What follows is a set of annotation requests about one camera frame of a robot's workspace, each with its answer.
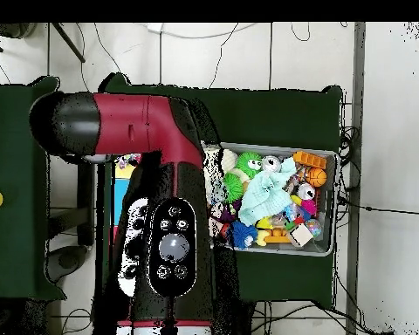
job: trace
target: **orange basketball toy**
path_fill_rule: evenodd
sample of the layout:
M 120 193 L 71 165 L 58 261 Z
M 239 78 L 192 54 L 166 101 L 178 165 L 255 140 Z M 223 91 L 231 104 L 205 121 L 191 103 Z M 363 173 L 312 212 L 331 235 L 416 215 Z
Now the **orange basketball toy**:
M 321 168 L 311 168 L 306 177 L 306 181 L 309 182 L 314 188 L 323 186 L 326 182 L 326 179 L 326 172 Z

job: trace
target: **gray plastic bin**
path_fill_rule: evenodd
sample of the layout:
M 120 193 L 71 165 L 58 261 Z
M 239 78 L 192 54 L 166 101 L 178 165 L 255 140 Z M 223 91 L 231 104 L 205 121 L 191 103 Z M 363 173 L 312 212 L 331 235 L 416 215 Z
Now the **gray plastic bin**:
M 289 254 L 300 256 L 327 256 L 333 250 L 333 236 L 335 232 L 335 219 L 337 215 L 337 197 L 339 192 L 340 180 L 340 157 L 335 152 L 311 150 L 303 148 L 289 148 L 289 147 L 264 147 L 258 145 L 222 143 L 222 148 L 232 150 L 237 154 L 244 152 L 255 152 L 265 155 L 286 156 L 290 157 L 298 151 L 304 151 L 309 154 L 315 154 L 326 158 L 326 183 L 320 187 L 320 209 L 319 221 L 323 227 L 321 236 L 312 239 L 303 249 L 293 247 L 291 243 L 267 243 L 265 247 L 260 247 L 253 243 L 249 248 L 241 250 L 245 252 L 257 253 L 274 253 L 274 254 Z

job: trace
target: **light blue cloth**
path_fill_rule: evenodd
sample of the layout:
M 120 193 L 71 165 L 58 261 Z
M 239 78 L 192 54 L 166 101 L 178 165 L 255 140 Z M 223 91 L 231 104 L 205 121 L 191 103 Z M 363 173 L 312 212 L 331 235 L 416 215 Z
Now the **light blue cloth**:
M 246 226 L 254 225 L 261 218 L 276 215 L 292 203 L 283 187 L 297 172 L 293 158 L 283 161 L 280 172 L 259 172 L 250 181 L 242 198 L 239 219 Z

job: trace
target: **dark green table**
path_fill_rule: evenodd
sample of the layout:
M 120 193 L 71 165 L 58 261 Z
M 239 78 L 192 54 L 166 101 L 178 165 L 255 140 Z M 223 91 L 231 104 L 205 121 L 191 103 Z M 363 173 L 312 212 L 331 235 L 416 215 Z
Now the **dark green table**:
M 105 81 L 110 93 L 166 95 L 200 100 L 214 120 L 222 142 L 301 147 L 338 153 L 342 91 L 245 91 L 196 89 L 171 85 L 129 85 L 121 74 Z M 206 132 L 198 127 L 201 140 Z M 111 172 L 106 171 L 106 188 Z M 109 224 L 106 212 L 105 241 Z M 240 298 L 246 301 L 315 300 L 332 306 L 333 253 L 325 257 L 237 253 Z
M 0 85 L 0 297 L 64 297 L 45 277 L 45 152 L 28 121 L 33 102 L 57 86 L 50 77 Z

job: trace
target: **green fuzzy ball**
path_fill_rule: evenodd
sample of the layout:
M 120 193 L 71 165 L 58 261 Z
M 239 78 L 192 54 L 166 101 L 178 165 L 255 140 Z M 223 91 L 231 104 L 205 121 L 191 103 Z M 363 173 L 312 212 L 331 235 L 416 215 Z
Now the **green fuzzy ball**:
M 237 199 L 242 198 L 244 195 L 244 187 L 242 186 L 241 180 L 235 174 L 226 174 L 223 178 L 223 182 L 227 188 L 227 203 L 233 203 Z
M 262 157 L 259 154 L 253 152 L 245 152 L 237 157 L 236 168 L 239 168 L 248 177 L 250 177 L 250 179 L 252 179 L 261 171 L 261 160 Z M 259 169 L 251 168 L 249 166 L 249 161 L 259 161 Z

